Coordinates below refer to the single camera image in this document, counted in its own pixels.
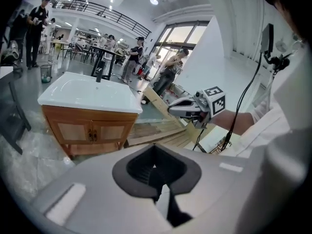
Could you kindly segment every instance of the cabinet door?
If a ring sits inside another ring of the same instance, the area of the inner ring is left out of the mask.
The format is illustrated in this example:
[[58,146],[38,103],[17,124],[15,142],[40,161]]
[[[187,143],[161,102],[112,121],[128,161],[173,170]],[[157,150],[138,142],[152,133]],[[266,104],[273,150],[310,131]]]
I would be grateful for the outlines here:
[[93,143],[124,142],[133,123],[133,121],[92,121]]
[[92,144],[92,121],[81,119],[48,118],[60,144]]

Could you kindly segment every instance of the cable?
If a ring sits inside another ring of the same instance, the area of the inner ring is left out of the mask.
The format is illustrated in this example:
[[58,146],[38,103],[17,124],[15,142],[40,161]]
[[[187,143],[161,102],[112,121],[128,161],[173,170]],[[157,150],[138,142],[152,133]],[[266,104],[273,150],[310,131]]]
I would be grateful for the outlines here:
[[202,129],[201,132],[200,132],[200,134],[198,135],[197,140],[196,140],[196,143],[195,143],[195,146],[193,147],[193,151],[194,151],[195,147],[198,145],[198,143],[199,143],[199,141],[200,141],[200,136],[201,136],[201,134],[204,132],[204,130],[205,130],[205,129]]
[[233,130],[234,130],[234,126],[235,126],[235,122],[236,122],[236,118],[237,118],[237,115],[238,115],[238,111],[239,111],[239,108],[243,102],[243,99],[244,99],[244,96],[246,94],[246,92],[248,91],[249,87],[251,86],[251,84],[253,83],[254,81],[254,78],[256,77],[259,69],[260,69],[260,66],[261,66],[261,59],[262,59],[262,54],[260,53],[260,58],[259,58],[259,63],[258,63],[258,66],[257,66],[257,69],[255,71],[255,74],[252,78],[252,80],[249,82],[249,84],[247,85],[247,87],[245,88],[245,90],[243,91],[242,95],[240,96],[239,100],[238,100],[238,103],[237,103],[237,107],[236,107],[236,112],[235,112],[235,116],[234,116],[234,119],[233,119],[233,122],[232,122],[232,125],[230,127],[230,130],[228,131],[228,133],[226,134],[225,136],[225,139],[224,139],[224,143],[223,143],[223,146],[221,148],[221,151],[223,151],[226,146],[229,144],[230,142],[230,139],[231,139],[231,136],[232,136],[232,133],[233,133]]

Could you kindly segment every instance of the green trash can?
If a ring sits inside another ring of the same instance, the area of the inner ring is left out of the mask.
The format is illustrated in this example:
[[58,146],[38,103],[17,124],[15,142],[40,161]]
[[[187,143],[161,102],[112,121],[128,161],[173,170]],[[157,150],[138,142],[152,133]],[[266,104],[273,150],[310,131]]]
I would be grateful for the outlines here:
[[45,64],[40,67],[40,75],[42,83],[49,83],[51,81],[52,65]]

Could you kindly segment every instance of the glossy floor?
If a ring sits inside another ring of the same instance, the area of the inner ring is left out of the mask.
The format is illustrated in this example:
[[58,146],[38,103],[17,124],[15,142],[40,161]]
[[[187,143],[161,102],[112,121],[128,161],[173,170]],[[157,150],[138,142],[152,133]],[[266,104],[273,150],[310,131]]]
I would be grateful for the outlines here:
[[[19,141],[23,154],[18,154],[0,136],[0,174],[10,189],[27,201],[35,197],[38,191],[52,180],[75,166],[75,163],[87,158],[79,157],[75,162],[72,162],[64,154],[45,125],[37,99],[64,71],[90,75],[93,65],[90,65],[89,60],[86,63],[81,63],[80,56],[71,61],[67,57],[62,65],[62,58],[56,60],[57,55],[39,55],[37,63],[39,66],[44,65],[49,59],[55,63],[52,72],[53,78],[50,83],[42,84],[40,69],[27,70],[25,60],[22,63],[24,66],[23,75],[21,78],[17,77],[15,81],[19,102],[32,126],[32,130],[30,132],[26,130]],[[121,71],[121,66],[114,65],[111,80],[122,82],[118,79]],[[132,77],[132,80],[130,83],[131,90],[137,100],[140,101],[142,93],[138,91],[144,90],[148,82],[141,81],[135,76]],[[0,97],[4,100],[11,100],[9,89],[2,91]],[[142,109],[143,113],[138,118],[140,122],[157,122],[163,119],[162,114],[151,103],[142,106]]]

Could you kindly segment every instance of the bathroom vanity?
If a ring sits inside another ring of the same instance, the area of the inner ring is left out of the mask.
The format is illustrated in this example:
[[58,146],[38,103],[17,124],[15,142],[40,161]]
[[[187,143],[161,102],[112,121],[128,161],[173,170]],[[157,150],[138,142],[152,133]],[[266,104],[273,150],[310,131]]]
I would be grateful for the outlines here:
[[38,103],[70,158],[120,150],[142,112],[127,85],[70,72],[48,87]]

